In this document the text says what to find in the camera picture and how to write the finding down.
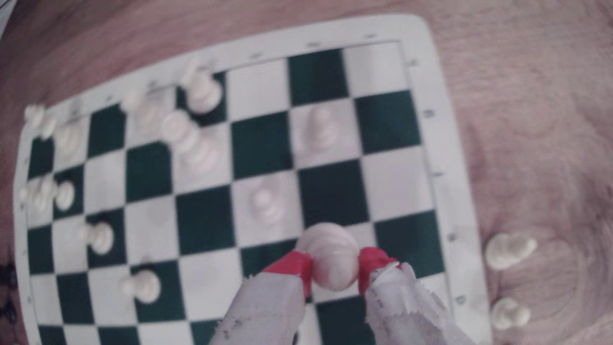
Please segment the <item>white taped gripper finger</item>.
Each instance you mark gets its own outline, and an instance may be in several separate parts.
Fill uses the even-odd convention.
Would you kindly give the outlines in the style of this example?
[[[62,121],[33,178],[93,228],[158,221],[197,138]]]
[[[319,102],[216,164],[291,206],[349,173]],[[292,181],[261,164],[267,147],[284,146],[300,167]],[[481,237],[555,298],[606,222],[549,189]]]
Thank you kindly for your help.
[[[292,344],[311,296],[312,263],[293,250],[247,278],[210,344]]]
[[[474,344],[412,266],[378,247],[358,255],[359,293],[376,344]]]

